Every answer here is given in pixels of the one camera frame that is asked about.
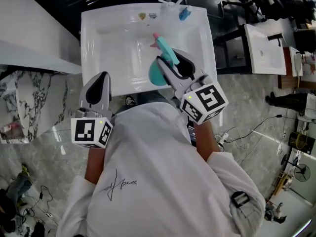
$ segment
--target small yellow object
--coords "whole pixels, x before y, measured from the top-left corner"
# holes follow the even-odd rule
[[[146,18],[146,13],[141,12],[138,14],[138,16],[141,20],[144,20]]]

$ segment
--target shoe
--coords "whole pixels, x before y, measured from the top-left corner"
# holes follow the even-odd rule
[[[16,204],[16,208],[20,210],[20,209],[22,209],[25,205],[27,205],[27,203],[24,202],[24,201],[22,201],[22,198],[19,197],[19,198],[18,198],[18,202],[17,202],[17,204]]]
[[[272,101],[274,101],[275,98],[276,98],[276,95],[275,95],[275,93],[273,91],[270,93],[270,98],[271,98]]]
[[[30,177],[29,170],[25,164],[22,164],[22,173],[25,173],[28,175],[28,177]]]
[[[127,95],[125,97],[125,105],[127,106],[136,106],[136,101],[132,96]]]
[[[271,97],[266,96],[266,97],[265,97],[265,100],[266,100],[266,102],[268,103],[268,105],[272,105],[272,106],[273,106],[273,103],[272,103],[272,101],[271,101]]]

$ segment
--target marble floor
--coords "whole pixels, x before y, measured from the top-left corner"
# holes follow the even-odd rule
[[[277,76],[272,75],[221,75],[218,76],[230,104],[223,112],[223,124],[219,125],[219,116],[212,119],[214,133],[228,134],[235,139],[244,136],[265,118],[282,114],[295,117],[291,110],[271,107],[264,97],[271,91],[276,95],[291,93],[291,90],[277,88]],[[171,96],[170,90],[164,95]],[[114,98],[112,111],[118,109],[123,98]],[[269,197],[279,171],[281,159],[288,152],[286,145],[294,120],[270,118],[251,135],[236,143],[225,143],[225,151],[231,152],[236,161],[250,175],[264,197]],[[53,195],[49,203],[49,212],[53,219],[45,216],[48,192],[43,190],[43,199],[33,208],[35,216],[46,222],[49,235],[55,235],[56,224],[65,210],[68,190],[76,175],[84,175],[88,149],[71,143],[70,119],[57,124],[29,144],[0,145],[0,188],[6,188],[10,179],[26,163],[31,174],[33,186],[23,200],[29,206],[35,204],[40,196],[40,186],[45,185]]]

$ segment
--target pink nozzle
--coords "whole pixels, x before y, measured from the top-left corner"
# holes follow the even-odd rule
[[[158,39],[161,35],[159,33],[154,33],[154,38]]]

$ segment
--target white sink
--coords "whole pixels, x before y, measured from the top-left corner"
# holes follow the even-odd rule
[[[107,71],[112,95],[166,88],[149,81],[151,63],[161,54],[154,43],[158,32],[172,47],[195,58],[216,81],[212,34],[206,9],[193,7],[186,20],[179,19],[184,5],[173,10],[162,3],[136,3],[83,12],[81,17],[81,65],[83,84]],[[139,17],[145,13],[145,19]]]
[[[283,47],[277,39],[268,40],[268,36],[258,28],[245,25],[249,46],[252,72],[254,74],[286,75]]]

